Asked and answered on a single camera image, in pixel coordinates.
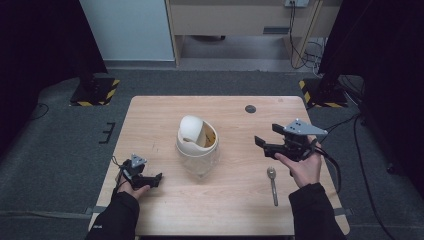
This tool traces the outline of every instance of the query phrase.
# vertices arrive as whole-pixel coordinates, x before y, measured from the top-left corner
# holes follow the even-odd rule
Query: gray carpet
[[[77,213],[97,201],[130,100],[136,95],[296,95],[311,73],[113,70],[120,79],[110,105],[70,107],[77,79],[45,89],[33,118],[0,161],[0,211]],[[312,123],[327,128],[358,113],[348,108],[312,108]],[[116,127],[108,144],[103,131]],[[357,126],[372,196],[396,239],[424,239],[424,204],[408,178],[386,172],[387,162],[366,126]],[[340,199],[354,215],[348,239],[389,239],[371,209],[353,137],[353,121],[326,138],[324,149],[341,167]],[[0,239],[83,239],[88,219],[0,217]]]

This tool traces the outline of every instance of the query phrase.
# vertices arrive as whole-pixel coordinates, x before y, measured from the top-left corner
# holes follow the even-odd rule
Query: yellow and black hazard tape
[[[300,88],[302,89],[303,96],[305,97],[305,102],[308,107],[347,107],[345,103],[334,103],[334,102],[325,102],[325,103],[315,103],[309,93],[308,87],[305,82],[302,80],[299,82]]]
[[[72,102],[71,105],[83,106],[83,107],[109,105],[113,95],[116,92],[116,88],[118,87],[119,82],[120,80],[114,79],[109,90],[107,91],[107,94],[105,94],[105,97],[103,99],[100,99],[97,101],[81,100],[81,101]]]

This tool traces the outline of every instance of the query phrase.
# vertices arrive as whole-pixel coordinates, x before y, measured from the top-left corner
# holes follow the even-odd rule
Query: white wall
[[[104,60],[174,61],[165,0],[80,0]]]

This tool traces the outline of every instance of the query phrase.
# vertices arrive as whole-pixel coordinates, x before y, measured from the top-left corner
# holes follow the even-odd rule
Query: power outlet
[[[284,6],[292,7],[295,4],[296,7],[307,7],[309,0],[285,0]]]

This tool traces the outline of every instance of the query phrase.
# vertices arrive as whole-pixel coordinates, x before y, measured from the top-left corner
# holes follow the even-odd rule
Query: black stand base
[[[87,91],[80,82],[70,100],[71,106],[107,105],[112,99],[119,80],[115,78],[96,78],[96,91]]]
[[[342,89],[323,91],[321,79],[309,78],[299,82],[308,107],[347,107],[347,100]]]

